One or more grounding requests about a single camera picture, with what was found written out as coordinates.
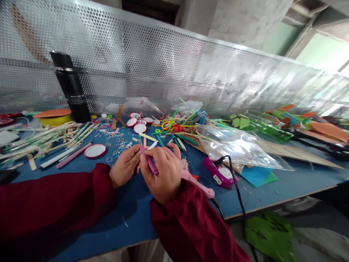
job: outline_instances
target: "perforated metal panel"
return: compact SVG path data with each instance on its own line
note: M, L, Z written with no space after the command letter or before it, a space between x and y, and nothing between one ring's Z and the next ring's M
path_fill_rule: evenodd
M1 112L65 107L49 51L71 55L91 112L168 112L199 100L211 117L287 103L349 102L348 79L90 1L1 1Z

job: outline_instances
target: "maroon sleeve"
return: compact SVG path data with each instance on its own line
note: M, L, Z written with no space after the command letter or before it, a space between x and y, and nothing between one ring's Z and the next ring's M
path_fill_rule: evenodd
M0 244L18 247L93 226L114 203L110 167L0 186Z
M251 261L200 189L183 180L178 196L150 202L156 233L174 262Z

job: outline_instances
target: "hand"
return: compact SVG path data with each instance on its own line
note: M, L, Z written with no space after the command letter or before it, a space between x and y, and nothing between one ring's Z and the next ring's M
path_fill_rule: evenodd
M144 180L153 194L153 197L162 205L175 198L181 186L181 152L176 144L169 143L168 147L173 148L174 153L167 147L155 147L146 150L145 154L152 156L159 175L151 172L147 158L141 154L140 168Z
M135 145L121 153L116 163L109 172L114 189L126 184L136 170L138 174L138 166L140 160L139 145Z

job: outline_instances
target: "blue table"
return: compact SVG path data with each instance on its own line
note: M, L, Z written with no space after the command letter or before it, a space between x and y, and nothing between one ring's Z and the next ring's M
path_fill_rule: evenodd
M146 131L146 134L150 135L154 131L155 127L151 127L150 130ZM132 141L131 138L136 136L134 131L128 130L128 128L120 128L120 132L124 133L123 138L125 141ZM94 143L105 144L110 142L113 146L112 148L108 148L108 152L102 158L90 160L80 155L60 170L52 165L44 171L40 169L30 171L29 163L25 163L18 168L21 174L14 182L37 179L46 175L63 172L89 172L92 171L96 163L105 163L108 157L113 158L113 162L109 163L109 165L112 166L117 160L117 158L112 155L117 149L116 139L112 138L106 141L107 136L102 133L100 134L101 136L97 134L98 131L94 131L89 136L89 139L93 139ZM169 140L169 136L163 139L164 144ZM297 142L293 143L329 161L335 162L343 167L349 167L346 163L340 163L326 157L322 152L316 149L303 146ZM200 177L199 181L202 184L211 187L215 191L215 199L220 205L225 218L241 215L242 210L236 190L233 189L229 191L225 188L218 187L202 164L205 155L190 145L186 145L186 148L188 151L182 153L182 158L187 158L190 172L193 175L198 175ZM49 157L36 160L37 166L61 152L62 150L53 151L50 153ZM296 171L275 170L274 173L279 177L279 180L273 183L254 189L247 181L240 179L238 185L246 212L253 212L258 209L277 205L282 202L335 187L337 184L346 181L349 177L347 170L339 170L316 164L313 165L314 170L312 170L308 162L291 159L287 161ZM134 175L126 185L118 190L117 195L118 205L93 228L81 232L69 239L65 245L60 247L58 254L53 257L51 261L76 261L157 238L150 222L149 201L152 199L152 195L142 175Z

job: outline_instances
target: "black water bottle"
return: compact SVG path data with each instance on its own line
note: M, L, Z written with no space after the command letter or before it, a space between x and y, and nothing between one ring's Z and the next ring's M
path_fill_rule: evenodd
M56 76L63 90L72 115L76 122L83 123L91 120L86 98L81 87L79 76L74 70L71 57L66 53L52 51L50 55L56 66Z

